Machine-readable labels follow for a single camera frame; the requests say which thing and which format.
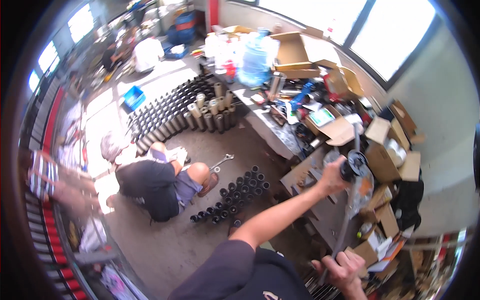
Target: blue shorts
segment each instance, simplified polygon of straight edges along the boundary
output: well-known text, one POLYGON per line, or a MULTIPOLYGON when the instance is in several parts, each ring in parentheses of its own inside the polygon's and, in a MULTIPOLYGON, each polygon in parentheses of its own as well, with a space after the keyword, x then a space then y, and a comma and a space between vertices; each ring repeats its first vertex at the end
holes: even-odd
MULTIPOLYGON (((158 160, 168 163, 165 153, 162 153, 155 149, 148 150, 148 156, 156 158, 158 160)), ((175 177, 175 194, 179 202, 179 213, 185 210, 185 207, 190 203, 193 196, 202 190, 202 185, 190 178, 187 170, 180 171, 175 177)))

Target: wall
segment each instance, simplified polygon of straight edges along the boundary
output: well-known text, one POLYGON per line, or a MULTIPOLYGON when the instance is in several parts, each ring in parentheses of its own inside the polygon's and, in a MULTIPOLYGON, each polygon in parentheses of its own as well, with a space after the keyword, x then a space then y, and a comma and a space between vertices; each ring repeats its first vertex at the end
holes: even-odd
MULTIPOLYGON (((299 30, 288 20, 246 5, 220 0, 220 24, 299 30)), ((479 122, 479 97, 467 62, 457 42, 441 25, 428 45, 387 92, 365 70, 337 50, 343 66, 353 70, 365 95, 384 106, 400 100, 419 128, 427 134, 421 151, 425 183, 420 205, 422 224, 417 236, 431 236, 459 230, 478 216, 472 167, 474 126, 479 122)))

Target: hand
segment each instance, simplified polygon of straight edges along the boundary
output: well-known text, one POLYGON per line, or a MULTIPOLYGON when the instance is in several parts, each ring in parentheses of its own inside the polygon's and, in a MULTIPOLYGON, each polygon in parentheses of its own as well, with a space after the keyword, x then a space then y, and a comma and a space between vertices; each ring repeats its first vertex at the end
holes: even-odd
POLYGON ((341 155, 336 161, 325 166, 322 178, 315 184, 315 188, 321 190, 325 196, 335 194, 348 187, 349 183, 340 176, 340 167, 346 159, 341 155))
POLYGON ((312 261, 319 275, 323 273, 325 267, 328 269, 327 281, 337 287, 345 296, 363 294, 361 280, 358 277, 358 272, 365 265, 362 257, 345 250, 345 252, 337 254, 336 261, 327 255, 322 258, 322 263, 325 266, 317 260, 312 261))

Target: sandal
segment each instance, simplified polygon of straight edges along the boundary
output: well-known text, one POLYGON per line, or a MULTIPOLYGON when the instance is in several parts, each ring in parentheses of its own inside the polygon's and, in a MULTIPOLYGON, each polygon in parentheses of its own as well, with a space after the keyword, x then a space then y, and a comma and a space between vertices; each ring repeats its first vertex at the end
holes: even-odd
POLYGON ((218 174, 217 173, 211 173, 210 174, 210 181, 208 182, 208 186, 203 188, 201 191, 198 192, 198 196, 200 198, 204 197, 205 195, 208 194, 209 191, 211 191, 216 185, 218 184, 218 174))

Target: plastic bag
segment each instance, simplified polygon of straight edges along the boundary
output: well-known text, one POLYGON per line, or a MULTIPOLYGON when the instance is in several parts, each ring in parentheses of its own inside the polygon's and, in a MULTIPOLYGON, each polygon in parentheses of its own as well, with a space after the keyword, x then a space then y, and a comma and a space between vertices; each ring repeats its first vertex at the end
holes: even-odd
POLYGON ((85 226, 85 230, 82 235, 82 241, 80 242, 78 251, 93 252, 97 250, 101 245, 105 244, 106 242, 107 242, 107 235, 105 234, 105 229, 103 228, 102 221, 96 218, 92 218, 87 222, 87 225, 85 226), (95 231, 95 227, 93 226, 94 223, 95 223, 96 229, 98 230, 98 234, 95 231))

